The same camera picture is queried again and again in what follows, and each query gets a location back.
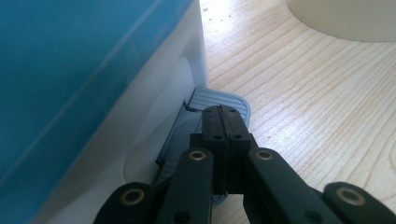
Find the light wood surface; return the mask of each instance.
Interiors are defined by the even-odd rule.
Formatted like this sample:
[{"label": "light wood surface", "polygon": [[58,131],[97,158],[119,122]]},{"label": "light wood surface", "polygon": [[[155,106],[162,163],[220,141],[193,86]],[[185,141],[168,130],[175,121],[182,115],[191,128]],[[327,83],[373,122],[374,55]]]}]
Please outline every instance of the light wood surface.
[{"label": "light wood surface", "polygon": [[[201,0],[210,87],[247,99],[249,131],[311,187],[346,181],[396,212],[396,43],[317,32],[286,0]],[[242,196],[213,223],[248,223]]]}]

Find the black metal bracket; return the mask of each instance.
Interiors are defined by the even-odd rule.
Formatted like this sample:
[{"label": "black metal bracket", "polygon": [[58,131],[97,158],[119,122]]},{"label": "black metal bracket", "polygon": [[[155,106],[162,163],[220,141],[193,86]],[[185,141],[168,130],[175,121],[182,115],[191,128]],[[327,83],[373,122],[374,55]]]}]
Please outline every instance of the black metal bracket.
[{"label": "black metal bracket", "polygon": [[94,223],[210,223],[212,196],[227,193],[244,195],[250,223],[396,223],[364,189],[341,182],[311,189],[277,152],[258,147],[225,105],[204,110],[203,131],[191,135],[173,177],[118,188]]}]

